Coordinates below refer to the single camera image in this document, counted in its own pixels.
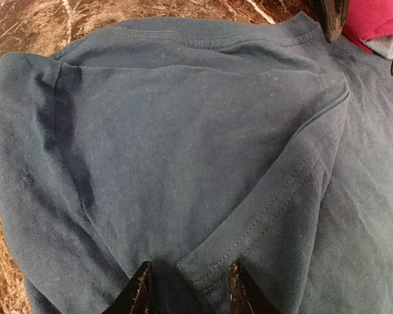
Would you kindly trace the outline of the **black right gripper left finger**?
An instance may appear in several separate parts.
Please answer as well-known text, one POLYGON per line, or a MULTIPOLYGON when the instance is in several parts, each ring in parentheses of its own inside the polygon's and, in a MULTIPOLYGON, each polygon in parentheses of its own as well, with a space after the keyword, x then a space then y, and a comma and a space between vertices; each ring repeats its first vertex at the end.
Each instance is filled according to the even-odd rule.
POLYGON ((153 267, 145 261, 107 308, 107 314, 151 314, 153 305, 153 267))

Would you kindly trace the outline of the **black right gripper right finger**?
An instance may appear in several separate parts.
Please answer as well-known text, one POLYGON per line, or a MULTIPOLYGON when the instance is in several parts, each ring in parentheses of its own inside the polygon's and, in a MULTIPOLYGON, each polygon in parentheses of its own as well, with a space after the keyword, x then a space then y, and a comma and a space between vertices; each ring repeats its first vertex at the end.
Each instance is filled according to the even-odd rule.
POLYGON ((229 299, 232 314, 279 314, 239 260, 229 272, 229 299))

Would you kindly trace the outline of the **pink trousers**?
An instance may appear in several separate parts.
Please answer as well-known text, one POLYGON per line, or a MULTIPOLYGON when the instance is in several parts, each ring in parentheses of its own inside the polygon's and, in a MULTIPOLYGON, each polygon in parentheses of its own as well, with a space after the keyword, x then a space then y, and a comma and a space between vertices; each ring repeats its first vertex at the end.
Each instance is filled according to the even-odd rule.
POLYGON ((393 35, 393 1, 351 1, 343 35, 373 53, 362 41, 393 35))

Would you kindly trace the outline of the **dark blue garment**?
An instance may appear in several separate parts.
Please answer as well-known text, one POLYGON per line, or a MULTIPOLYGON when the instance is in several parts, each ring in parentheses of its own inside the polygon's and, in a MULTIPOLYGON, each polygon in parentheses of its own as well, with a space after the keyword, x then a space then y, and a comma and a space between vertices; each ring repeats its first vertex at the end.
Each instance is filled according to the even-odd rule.
POLYGON ((393 77, 306 14, 151 18, 0 58, 0 214, 35 313, 393 313, 393 77))

